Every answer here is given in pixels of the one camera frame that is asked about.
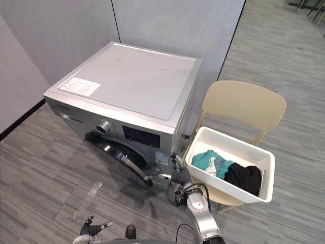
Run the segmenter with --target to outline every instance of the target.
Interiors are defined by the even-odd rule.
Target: gray wall
[[[244,3],[245,0],[113,0],[122,43],[203,59],[189,106],[193,114],[186,118],[188,133],[201,113],[207,89],[218,77]]]
[[[3,19],[50,84],[110,41],[119,41],[109,0],[0,0]]]
[[[48,86],[0,17],[0,133],[38,103]]]
[[[0,0],[0,132],[42,93],[110,41],[119,41],[109,0]]]

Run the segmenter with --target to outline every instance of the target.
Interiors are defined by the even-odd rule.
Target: white laundry basket
[[[259,191],[259,196],[257,197],[223,179],[192,166],[191,163],[193,156],[204,153],[207,150],[213,150],[224,159],[232,160],[243,167],[254,165],[259,168],[262,173],[262,185],[261,190]],[[185,161],[192,176],[243,202],[270,202],[272,200],[274,156],[269,151],[213,129],[201,127],[189,148]]]

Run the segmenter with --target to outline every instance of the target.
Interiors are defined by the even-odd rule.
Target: silver washing machine
[[[165,188],[201,62],[111,42],[43,96],[109,170]]]

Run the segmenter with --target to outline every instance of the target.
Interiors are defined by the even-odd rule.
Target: washing machine control knob
[[[98,132],[106,135],[110,131],[109,123],[106,120],[100,121],[96,126]]]

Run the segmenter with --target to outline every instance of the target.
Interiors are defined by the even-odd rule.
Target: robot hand
[[[171,158],[172,162],[176,165],[176,173],[171,176],[171,181],[179,183],[183,187],[185,185],[192,184],[192,177],[186,166],[183,164],[180,156],[172,155]]]
[[[73,244],[87,244],[87,243],[100,243],[93,240],[93,236],[97,235],[101,230],[110,227],[113,221],[107,221],[101,225],[90,225],[92,223],[93,216],[88,217],[87,221],[83,224],[80,230],[80,236],[78,236]]]

